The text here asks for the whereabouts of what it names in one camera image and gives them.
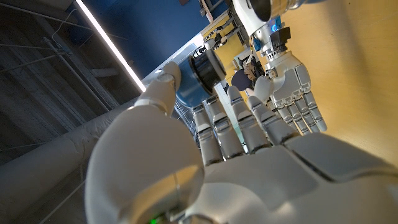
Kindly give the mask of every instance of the blue component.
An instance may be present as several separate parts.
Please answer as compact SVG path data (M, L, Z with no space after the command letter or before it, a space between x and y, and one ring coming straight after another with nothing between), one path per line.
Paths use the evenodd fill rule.
M276 32L278 30L278 27L276 26L276 24L274 24L273 26L272 26L272 31L273 32Z
M277 30L282 28L282 21L280 20L280 16L275 18L275 25L276 25L276 30L275 31L277 31Z
M253 47L254 47L254 50L256 50L256 51L261 50L261 43L260 43L259 39L257 39L257 38L253 39Z
M211 95L201 85L197 75L190 66L190 60L189 57L178 65L181 69L181 84L176 96L181 104L193 108Z

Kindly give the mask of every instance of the cable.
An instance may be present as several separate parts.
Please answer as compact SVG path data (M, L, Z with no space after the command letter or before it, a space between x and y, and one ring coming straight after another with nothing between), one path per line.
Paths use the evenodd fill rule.
M60 27L58 27L57 31L55 31L55 32L51 35L52 40L54 40L54 35L61 29L62 24L64 24L64 23L69 19L70 15L71 15L74 11L76 11L76 10L77 10L77 9L74 9L74 10L72 10L71 12L69 12L68 17L67 17L63 22L61 22L61 25L60 25ZM58 44L58 47L61 47L61 45L60 45L56 40L54 40L54 42Z

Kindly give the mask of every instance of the yellow wall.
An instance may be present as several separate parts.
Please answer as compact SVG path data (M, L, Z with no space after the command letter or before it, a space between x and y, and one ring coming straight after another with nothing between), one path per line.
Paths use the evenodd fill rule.
M221 20L219 23L215 24L212 29L214 30L216 27L222 26L227 20L229 19L228 16L226 16L223 20ZM221 36L224 37L229 31L233 29L233 25L230 24L228 27L226 27L223 31L221 31ZM203 34L204 37L206 37L210 32L207 32L206 34ZM234 59L235 56L240 54L243 51L243 46L241 44L241 41L239 40L239 37L237 34L233 35L231 38L228 39L227 43L220 48L216 49L215 52L217 53L218 57L220 58L221 62L224 65L224 68L226 70L226 81L228 84L231 86L231 80L232 76L234 75L234 65L232 64L232 60ZM244 92L241 92L242 96L246 100L247 96Z
M310 73L326 133L398 166L398 1L328 0L282 21L289 50Z

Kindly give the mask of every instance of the ceiling light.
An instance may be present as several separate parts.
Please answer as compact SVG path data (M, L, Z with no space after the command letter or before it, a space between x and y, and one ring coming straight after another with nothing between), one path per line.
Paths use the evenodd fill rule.
M102 29L100 24L94 18L92 13L88 10L88 8L84 5L84 3L81 0L76 0L76 2L80 6L81 10L85 13L85 15L87 16L88 20L90 20L90 22L94 25L95 29L99 32L99 34L102 37L102 39L107 43L109 48L112 50L113 54L115 54L115 56L119 59L119 62L125 68L125 70L128 72L128 74L131 76L131 78L134 81L134 83L136 83L136 85L140 88L141 92L145 92L146 91L146 87L144 86L144 84L142 84L142 82L140 81L140 79L138 78L136 73L127 64L126 60L123 58L123 56L121 55L119 50L116 48L116 46L112 43L112 41L108 37L108 35L106 35L105 31Z

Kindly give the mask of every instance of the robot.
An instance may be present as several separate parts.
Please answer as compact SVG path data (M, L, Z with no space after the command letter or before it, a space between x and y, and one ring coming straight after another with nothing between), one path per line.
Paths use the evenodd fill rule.
M282 27L279 16L296 9L303 0L234 0L236 13L252 36L256 51L266 57L266 75L257 79L255 95L262 101L271 98L281 117L303 134L326 131L327 126L311 92L305 65L287 51L289 27Z
M200 53L203 53L205 50L213 49L216 50L217 48L221 47L222 45L226 44L228 39L231 38L233 35L238 33L241 30L241 27L234 27L231 31L229 31L224 37L221 36L220 32L224 30L232 21L234 21L235 17L229 18L222 26L215 28L211 31L204 39L204 47L199 49Z
M268 1L247 2L255 11L255 3ZM282 2L287 8L296 1L269 4L281 9ZM270 15L278 14L271 9ZM301 65L292 61L288 71ZM284 89L293 74L275 69L285 84L274 89ZM245 151L213 89L224 76L212 50L180 65L169 62L113 121L90 158L88 223L396 223L394 166L322 133L301 135L259 97L245 104L232 86L228 97ZM295 87L285 89L293 93ZM270 92L276 102L279 95ZM176 98L192 108L200 150L186 126L170 118ZM290 113L297 104L283 108Z

